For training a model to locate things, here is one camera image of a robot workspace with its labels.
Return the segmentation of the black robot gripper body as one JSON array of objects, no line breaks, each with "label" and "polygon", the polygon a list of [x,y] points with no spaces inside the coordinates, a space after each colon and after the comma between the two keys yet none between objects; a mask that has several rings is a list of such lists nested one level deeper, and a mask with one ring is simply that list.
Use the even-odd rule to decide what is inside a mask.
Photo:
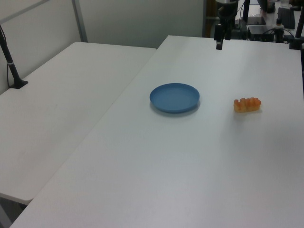
[{"label": "black robot gripper body", "polygon": [[238,4],[237,3],[218,3],[217,4],[217,16],[219,17],[220,24],[232,25],[235,23],[235,17],[237,15]]}]

